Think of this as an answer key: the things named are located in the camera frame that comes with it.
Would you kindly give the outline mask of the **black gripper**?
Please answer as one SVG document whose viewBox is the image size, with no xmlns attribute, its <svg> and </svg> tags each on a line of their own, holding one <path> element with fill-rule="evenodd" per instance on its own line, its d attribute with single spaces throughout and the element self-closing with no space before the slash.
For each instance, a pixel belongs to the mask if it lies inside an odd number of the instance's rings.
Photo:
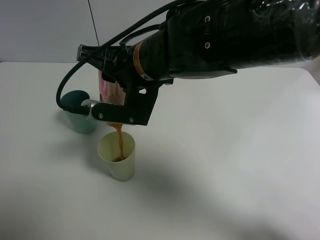
<svg viewBox="0 0 320 240">
<path fill-rule="evenodd" d="M 98 48 L 81 44 L 76 60 L 80 62 Z M 170 77 L 167 46 L 163 44 L 135 44 L 127 50 L 110 46 L 93 55 L 87 63 L 100 69 L 104 80 L 117 82 L 126 92 L 129 88 L 159 88 L 174 82 Z"/>
</svg>

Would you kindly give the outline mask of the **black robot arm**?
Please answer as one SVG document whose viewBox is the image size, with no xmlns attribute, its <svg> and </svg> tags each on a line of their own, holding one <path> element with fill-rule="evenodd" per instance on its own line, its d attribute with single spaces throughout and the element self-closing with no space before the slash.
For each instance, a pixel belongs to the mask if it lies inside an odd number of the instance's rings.
<svg viewBox="0 0 320 240">
<path fill-rule="evenodd" d="M 109 82 L 138 87 L 309 61 L 320 53 L 317 0 L 176 0 L 77 60 Z"/>
</svg>

